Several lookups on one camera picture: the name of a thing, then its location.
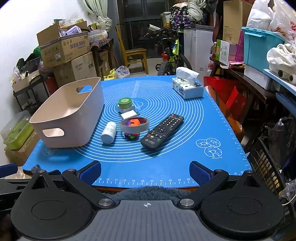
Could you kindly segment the grey tape roll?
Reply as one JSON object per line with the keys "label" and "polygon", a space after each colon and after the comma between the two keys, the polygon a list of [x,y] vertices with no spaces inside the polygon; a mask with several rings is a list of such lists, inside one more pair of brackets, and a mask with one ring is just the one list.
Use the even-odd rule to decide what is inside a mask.
{"label": "grey tape roll", "polygon": [[119,123],[120,130],[124,133],[141,133],[149,129],[149,119],[142,117],[127,118]]}

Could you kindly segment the black tv remote control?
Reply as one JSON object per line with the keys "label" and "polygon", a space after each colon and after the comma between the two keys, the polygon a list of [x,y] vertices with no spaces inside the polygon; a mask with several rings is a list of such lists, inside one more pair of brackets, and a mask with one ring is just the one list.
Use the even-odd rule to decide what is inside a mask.
{"label": "black tv remote control", "polygon": [[143,147],[149,149],[159,148],[175,130],[183,124],[184,118],[172,113],[163,119],[157,126],[149,131],[141,140]]}

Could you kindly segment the white plastic bag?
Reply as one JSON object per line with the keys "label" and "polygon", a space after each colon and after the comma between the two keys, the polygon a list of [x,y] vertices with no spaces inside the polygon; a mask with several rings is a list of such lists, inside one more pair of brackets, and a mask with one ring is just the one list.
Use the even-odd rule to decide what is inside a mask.
{"label": "white plastic bag", "polygon": [[119,66],[115,71],[119,79],[128,78],[130,76],[130,71],[126,66]]}

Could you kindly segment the wooden chair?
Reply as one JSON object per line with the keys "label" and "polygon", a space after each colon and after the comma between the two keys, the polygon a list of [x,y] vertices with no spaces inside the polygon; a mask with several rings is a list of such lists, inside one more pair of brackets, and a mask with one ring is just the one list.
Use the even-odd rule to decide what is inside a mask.
{"label": "wooden chair", "polygon": [[121,37],[119,25],[115,26],[115,31],[119,40],[124,66],[129,67],[132,64],[141,63],[143,71],[148,74],[149,69],[147,64],[147,50],[144,48],[126,50]]}

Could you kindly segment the white usb charger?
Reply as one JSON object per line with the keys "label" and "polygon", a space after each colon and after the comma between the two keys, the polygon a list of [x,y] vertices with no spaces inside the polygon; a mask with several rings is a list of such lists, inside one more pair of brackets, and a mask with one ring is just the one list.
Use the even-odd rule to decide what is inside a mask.
{"label": "white usb charger", "polygon": [[134,110],[130,110],[121,114],[121,117],[123,120],[126,120],[128,118],[134,118],[136,116],[137,116],[137,113]]}

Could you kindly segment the large cardboard box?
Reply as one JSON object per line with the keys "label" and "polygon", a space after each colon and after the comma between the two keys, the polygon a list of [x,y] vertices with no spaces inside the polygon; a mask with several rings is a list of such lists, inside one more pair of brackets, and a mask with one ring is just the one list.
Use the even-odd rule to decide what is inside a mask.
{"label": "large cardboard box", "polygon": [[70,82],[97,77],[92,52],[53,68],[58,87]]}

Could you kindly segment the green lid jar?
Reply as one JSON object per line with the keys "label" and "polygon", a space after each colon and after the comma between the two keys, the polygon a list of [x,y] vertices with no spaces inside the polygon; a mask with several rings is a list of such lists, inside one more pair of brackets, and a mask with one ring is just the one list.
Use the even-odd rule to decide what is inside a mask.
{"label": "green lid jar", "polygon": [[121,98],[118,101],[117,109],[119,113],[126,113],[131,110],[135,110],[132,99],[129,97]]}

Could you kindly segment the green clear plastic container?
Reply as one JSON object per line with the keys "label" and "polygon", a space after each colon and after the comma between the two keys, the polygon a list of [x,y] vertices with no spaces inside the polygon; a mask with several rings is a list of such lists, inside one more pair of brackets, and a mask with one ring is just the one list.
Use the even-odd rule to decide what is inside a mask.
{"label": "green clear plastic container", "polygon": [[19,150],[34,131],[30,113],[25,110],[12,118],[1,130],[3,143],[10,150]]}

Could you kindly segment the white freezer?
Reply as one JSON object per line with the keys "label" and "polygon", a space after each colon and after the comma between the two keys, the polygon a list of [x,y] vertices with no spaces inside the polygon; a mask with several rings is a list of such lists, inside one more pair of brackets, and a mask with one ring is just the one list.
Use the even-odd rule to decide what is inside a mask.
{"label": "white freezer", "polygon": [[189,25],[184,28],[184,55],[192,66],[192,70],[199,73],[198,80],[203,84],[205,76],[210,76],[208,65],[213,46],[212,36],[214,27],[205,25]]}

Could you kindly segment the teal plastic storage bin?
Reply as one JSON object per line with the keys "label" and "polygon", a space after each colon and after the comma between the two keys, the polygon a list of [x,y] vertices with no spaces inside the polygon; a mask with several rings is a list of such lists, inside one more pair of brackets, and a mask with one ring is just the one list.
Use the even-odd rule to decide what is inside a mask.
{"label": "teal plastic storage bin", "polygon": [[263,72],[268,69],[267,52],[285,43],[285,37],[279,32],[242,27],[244,35],[244,63]]}

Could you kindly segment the white pill bottle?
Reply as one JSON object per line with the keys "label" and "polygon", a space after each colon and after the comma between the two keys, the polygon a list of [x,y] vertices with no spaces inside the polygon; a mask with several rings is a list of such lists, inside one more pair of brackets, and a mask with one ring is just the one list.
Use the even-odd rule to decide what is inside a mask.
{"label": "white pill bottle", "polygon": [[104,144],[111,144],[114,141],[116,135],[117,125],[115,122],[108,122],[101,134],[101,140]]}

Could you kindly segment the black plastic crate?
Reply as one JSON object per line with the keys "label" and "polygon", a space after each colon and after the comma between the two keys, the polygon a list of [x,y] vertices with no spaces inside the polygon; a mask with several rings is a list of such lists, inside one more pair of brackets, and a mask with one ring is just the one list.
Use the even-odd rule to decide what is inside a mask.
{"label": "black plastic crate", "polygon": [[280,202],[285,204],[288,201],[280,197],[280,192],[295,178],[295,160],[280,168],[271,156],[267,143],[267,138],[252,138],[246,144],[244,151],[248,153],[247,159],[255,174],[280,199]]}

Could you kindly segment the beige plastic storage basket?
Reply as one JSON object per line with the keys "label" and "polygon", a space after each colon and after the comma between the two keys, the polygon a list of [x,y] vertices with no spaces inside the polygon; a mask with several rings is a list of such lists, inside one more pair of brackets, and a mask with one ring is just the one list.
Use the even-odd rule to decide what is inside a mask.
{"label": "beige plastic storage basket", "polygon": [[30,118],[48,148],[87,144],[104,106],[100,77],[77,80],[60,87]]}

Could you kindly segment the blue silicone baking mat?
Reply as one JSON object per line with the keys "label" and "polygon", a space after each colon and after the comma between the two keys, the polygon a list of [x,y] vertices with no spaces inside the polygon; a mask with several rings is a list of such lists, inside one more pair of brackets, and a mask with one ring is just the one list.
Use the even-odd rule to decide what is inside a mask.
{"label": "blue silicone baking mat", "polygon": [[[169,76],[104,81],[102,90],[104,107],[89,143],[51,149],[38,142],[24,171],[36,165],[46,171],[80,169],[97,160],[101,175],[95,186],[180,188],[196,186],[189,175],[192,161],[230,175],[250,170],[240,142],[209,94],[185,100],[173,89]],[[134,140],[117,130],[114,141],[105,144],[101,134],[109,122],[120,123],[117,105],[124,97],[132,99],[138,116],[149,120],[149,130]]]}

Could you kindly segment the tissue box with tissue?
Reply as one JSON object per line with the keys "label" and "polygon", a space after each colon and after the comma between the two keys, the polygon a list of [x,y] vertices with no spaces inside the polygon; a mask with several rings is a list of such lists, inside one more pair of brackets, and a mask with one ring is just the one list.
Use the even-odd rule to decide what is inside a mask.
{"label": "tissue box with tissue", "polygon": [[198,77],[199,73],[187,67],[178,67],[176,77],[172,78],[172,88],[183,99],[201,98],[204,95],[204,87]]}

